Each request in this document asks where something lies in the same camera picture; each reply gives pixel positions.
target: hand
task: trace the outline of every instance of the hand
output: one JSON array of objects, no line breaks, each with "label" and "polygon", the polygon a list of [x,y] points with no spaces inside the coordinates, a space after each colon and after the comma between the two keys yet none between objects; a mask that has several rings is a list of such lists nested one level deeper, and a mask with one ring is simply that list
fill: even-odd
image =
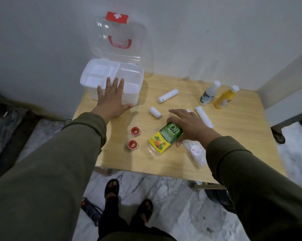
[{"label": "hand", "polygon": [[101,86],[99,85],[97,87],[99,99],[97,106],[91,112],[100,115],[106,124],[108,124],[112,118],[119,117],[126,110],[134,107],[134,104],[122,105],[124,79],[121,79],[120,84],[117,87],[118,81],[119,79],[115,78],[111,86],[111,79],[108,77],[106,79],[104,95]]},{"label": "hand", "polygon": [[167,119],[167,123],[175,123],[182,128],[183,134],[177,139],[176,146],[179,147],[185,139],[199,141],[206,149],[210,141],[220,137],[213,129],[209,128],[204,122],[197,117],[194,112],[187,112],[184,109],[171,109],[170,113],[178,117],[171,116]]}]

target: black pants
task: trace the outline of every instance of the black pants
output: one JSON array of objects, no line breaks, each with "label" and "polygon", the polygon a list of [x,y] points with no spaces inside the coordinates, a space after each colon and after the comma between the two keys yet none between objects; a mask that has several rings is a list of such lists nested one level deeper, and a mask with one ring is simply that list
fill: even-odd
[{"label": "black pants", "polygon": [[156,227],[146,227],[143,219],[138,215],[134,215],[130,225],[128,225],[127,222],[119,216],[118,201],[119,199],[117,197],[108,198],[99,223],[98,241],[113,232],[149,233],[173,238],[171,235]]}]

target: olive green shirt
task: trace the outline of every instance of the olive green shirt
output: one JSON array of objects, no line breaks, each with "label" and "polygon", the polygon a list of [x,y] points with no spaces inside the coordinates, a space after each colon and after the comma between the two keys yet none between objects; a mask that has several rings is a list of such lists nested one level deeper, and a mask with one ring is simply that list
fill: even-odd
[{"label": "olive green shirt", "polygon": [[[0,240],[71,240],[101,147],[104,120],[83,113],[0,178]],[[213,177],[230,193],[251,240],[302,240],[302,188],[232,137],[207,149]],[[172,240],[116,232],[103,241]]]}]

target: round white sticker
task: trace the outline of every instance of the round white sticker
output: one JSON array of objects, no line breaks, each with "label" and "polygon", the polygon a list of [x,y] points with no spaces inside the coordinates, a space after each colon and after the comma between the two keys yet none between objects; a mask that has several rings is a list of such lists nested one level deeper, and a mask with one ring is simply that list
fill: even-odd
[{"label": "round white sticker", "polygon": [[202,148],[199,145],[194,145],[194,146],[191,147],[192,154],[194,154],[196,156],[200,155],[201,151],[202,151]]}]

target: white gauze roll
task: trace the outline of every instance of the white gauze roll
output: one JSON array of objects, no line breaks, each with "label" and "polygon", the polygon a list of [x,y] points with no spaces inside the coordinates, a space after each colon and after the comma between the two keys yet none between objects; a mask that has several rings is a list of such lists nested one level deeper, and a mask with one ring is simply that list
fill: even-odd
[{"label": "white gauze roll", "polygon": [[151,113],[157,119],[160,119],[162,117],[162,114],[157,109],[155,109],[154,107],[150,107],[149,113]]},{"label": "white gauze roll", "polygon": [[213,129],[213,124],[210,121],[210,119],[208,118],[205,111],[202,109],[202,107],[201,106],[196,107],[196,111],[197,111],[198,115],[200,116],[201,120],[205,123],[205,125],[207,125],[208,127]]},{"label": "white gauze roll", "polygon": [[158,99],[158,102],[159,103],[163,103],[165,102],[166,100],[170,99],[171,97],[174,97],[175,95],[177,95],[179,93],[179,90],[178,89],[175,89],[173,91],[170,91],[168,93],[166,93],[165,95],[159,97]]}]

